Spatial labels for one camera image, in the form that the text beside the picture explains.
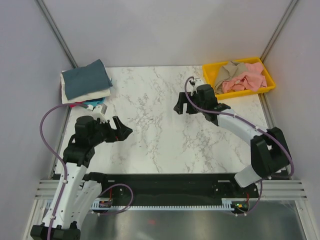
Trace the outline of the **folded red t shirt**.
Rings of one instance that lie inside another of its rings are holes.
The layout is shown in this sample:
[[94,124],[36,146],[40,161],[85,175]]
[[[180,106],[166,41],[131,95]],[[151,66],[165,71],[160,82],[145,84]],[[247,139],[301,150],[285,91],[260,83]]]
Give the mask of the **folded red t shirt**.
[[78,106],[78,104],[83,104],[84,102],[76,102],[75,104],[73,103],[73,104],[71,104],[69,107],[70,108],[74,108],[74,107],[77,107]]

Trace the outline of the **beige t shirt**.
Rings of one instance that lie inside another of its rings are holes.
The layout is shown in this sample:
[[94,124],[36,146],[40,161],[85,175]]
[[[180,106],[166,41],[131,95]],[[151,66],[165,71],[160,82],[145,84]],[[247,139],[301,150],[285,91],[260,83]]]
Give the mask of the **beige t shirt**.
[[244,72],[247,72],[248,68],[244,62],[229,61],[226,65],[223,65],[217,74],[214,82],[214,91],[216,94],[223,94],[223,82],[229,82],[233,78],[238,77]]

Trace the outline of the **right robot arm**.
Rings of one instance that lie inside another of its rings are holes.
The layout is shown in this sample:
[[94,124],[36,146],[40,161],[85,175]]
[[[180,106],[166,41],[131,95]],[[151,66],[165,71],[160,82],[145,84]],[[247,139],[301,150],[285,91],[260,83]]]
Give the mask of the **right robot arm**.
[[192,92],[178,94],[173,110],[181,115],[201,113],[205,119],[242,139],[250,147],[250,164],[235,174],[229,191],[235,197],[242,196],[247,186],[266,179],[292,163],[283,132],[273,127],[259,127],[238,115],[229,105],[219,103],[213,88],[203,84]]

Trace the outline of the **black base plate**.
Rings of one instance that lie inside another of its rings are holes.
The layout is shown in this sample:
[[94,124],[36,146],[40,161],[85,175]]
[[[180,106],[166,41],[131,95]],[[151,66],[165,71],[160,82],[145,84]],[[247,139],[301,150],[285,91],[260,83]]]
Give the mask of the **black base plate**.
[[205,209],[232,207],[224,199],[254,199],[261,186],[286,181],[283,176],[240,187],[233,173],[217,174],[105,174],[70,172],[60,175],[54,202],[58,209],[106,199],[98,209]]

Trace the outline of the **folded blue-grey t shirt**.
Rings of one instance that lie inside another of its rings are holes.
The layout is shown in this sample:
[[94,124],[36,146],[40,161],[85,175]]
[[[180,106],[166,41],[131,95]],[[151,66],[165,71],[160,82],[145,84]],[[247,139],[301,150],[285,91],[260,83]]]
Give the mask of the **folded blue-grey t shirt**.
[[100,59],[60,75],[61,90],[68,101],[78,101],[79,97],[88,94],[102,93],[113,86],[105,65]]

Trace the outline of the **right corner aluminium post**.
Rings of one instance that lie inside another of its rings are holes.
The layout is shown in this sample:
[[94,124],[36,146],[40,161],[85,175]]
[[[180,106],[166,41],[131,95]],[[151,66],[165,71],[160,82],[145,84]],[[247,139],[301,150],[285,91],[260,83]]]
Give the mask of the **right corner aluminium post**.
[[286,24],[288,23],[290,17],[292,16],[293,12],[295,11],[297,5],[299,4],[300,0],[291,0],[286,7],[282,17],[280,18],[276,28],[274,29],[266,47],[264,48],[260,60],[264,63],[266,58],[268,57],[270,51],[272,50],[273,46],[275,45],[277,39],[279,38],[282,30],[285,28]]

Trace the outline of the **pink t shirt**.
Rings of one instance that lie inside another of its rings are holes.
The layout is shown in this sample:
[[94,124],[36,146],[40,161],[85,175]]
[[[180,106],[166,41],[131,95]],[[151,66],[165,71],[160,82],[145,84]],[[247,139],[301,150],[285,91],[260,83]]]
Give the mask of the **pink t shirt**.
[[243,72],[231,81],[224,81],[222,83],[222,91],[224,94],[229,92],[239,92],[244,90],[251,90],[257,92],[260,88],[267,87],[266,77],[262,75],[264,70],[260,62],[245,63],[248,71]]

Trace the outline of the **yellow plastic bin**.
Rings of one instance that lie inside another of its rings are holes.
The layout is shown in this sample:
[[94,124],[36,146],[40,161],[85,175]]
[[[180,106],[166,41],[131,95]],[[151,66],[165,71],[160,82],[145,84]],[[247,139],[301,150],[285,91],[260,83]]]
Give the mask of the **yellow plastic bin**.
[[218,100],[267,93],[276,88],[258,57],[208,63],[202,71]]

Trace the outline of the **left corner aluminium post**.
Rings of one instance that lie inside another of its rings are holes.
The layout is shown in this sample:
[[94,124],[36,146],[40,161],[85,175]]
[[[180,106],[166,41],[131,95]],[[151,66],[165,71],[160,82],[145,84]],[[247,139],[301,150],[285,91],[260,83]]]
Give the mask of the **left corner aluminium post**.
[[41,14],[43,15],[44,19],[46,20],[49,28],[53,32],[54,37],[56,38],[58,44],[60,45],[62,51],[64,52],[66,58],[68,59],[68,62],[73,68],[77,68],[78,64],[73,56],[73,54],[70,51],[70,48],[68,47],[67,42],[65,41],[61,31],[59,30],[54,18],[52,17],[52,14],[50,13],[46,3],[44,0],[35,0],[34,1]]

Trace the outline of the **aluminium frame rail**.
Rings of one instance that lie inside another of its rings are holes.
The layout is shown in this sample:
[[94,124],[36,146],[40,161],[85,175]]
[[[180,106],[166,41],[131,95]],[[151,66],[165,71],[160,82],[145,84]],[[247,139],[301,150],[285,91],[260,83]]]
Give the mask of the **aluminium frame rail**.
[[210,197],[216,199],[242,199],[249,195],[250,199],[256,199],[259,195],[269,200],[296,200],[307,197],[302,183],[298,180],[264,180],[259,183],[241,188],[236,182],[229,179],[171,179],[165,180],[160,175],[155,179],[140,179],[138,175],[132,175],[121,181],[128,185],[134,198],[173,196],[186,199],[193,197]]

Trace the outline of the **corner aluminium post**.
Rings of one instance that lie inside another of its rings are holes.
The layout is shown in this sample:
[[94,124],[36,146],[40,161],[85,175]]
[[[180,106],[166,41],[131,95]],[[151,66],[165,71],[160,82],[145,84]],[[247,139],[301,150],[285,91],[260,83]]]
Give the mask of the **corner aluminium post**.
[[52,17],[52,14],[50,13],[46,3],[44,0],[35,0],[34,1],[41,14],[43,15],[44,19],[46,20],[49,28],[53,32],[54,37],[56,38],[58,44],[60,45],[62,51],[64,52],[66,58],[68,59],[68,62],[73,68],[77,68],[78,64],[73,56],[73,54],[70,51],[70,48],[68,47],[67,42],[65,41],[61,31],[59,30],[54,18]]
[[280,18],[276,28],[274,29],[266,47],[264,48],[260,60],[264,63],[266,58],[268,57],[270,51],[272,50],[273,46],[275,45],[277,39],[279,38],[282,30],[285,28],[286,24],[288,23],[290,17],[292,16],[293,12],[295,11],[297,5],[299,4],[300,0],[291,0],[286,7],[282,17]]

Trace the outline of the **folded cream t shirt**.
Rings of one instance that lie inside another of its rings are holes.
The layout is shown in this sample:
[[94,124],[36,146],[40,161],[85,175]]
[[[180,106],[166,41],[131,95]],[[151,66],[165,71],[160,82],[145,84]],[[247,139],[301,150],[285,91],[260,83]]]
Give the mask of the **folded cream t shirt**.
[[111,90],[108,88],[108,89],[100,90],[97,92],[87,93],[82,96],[78,96],[78,97],[75,97],[73,99],[68,100],[66,92],[65,92],[66,84],[65,84],[65,80],[64,80],[62,73],[60,74],[60,83],[61,83],[61,102],[63,104],[81,103],[81,102],[85,102],[85,101],[105,98],[105,97],[108,97],[111,95]]

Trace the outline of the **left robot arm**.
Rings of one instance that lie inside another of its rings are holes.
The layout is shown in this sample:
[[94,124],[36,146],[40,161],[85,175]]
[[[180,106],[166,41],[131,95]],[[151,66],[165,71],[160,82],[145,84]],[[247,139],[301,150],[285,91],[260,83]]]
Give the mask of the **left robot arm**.
[[83,180],[95,147],[103,142],[124,141],[133,132],[117,116],[112,119],[116,128],[111,127],[109,120],[100,117],[85,115],[76,120],[75,133],[63,152],[63,173],[52,203],[41,224],[32,226],[32,239],[80,239],[81,226],[91,205],[98,196],[104,197],[110,191],[102,173],[93,173],[90,179]]

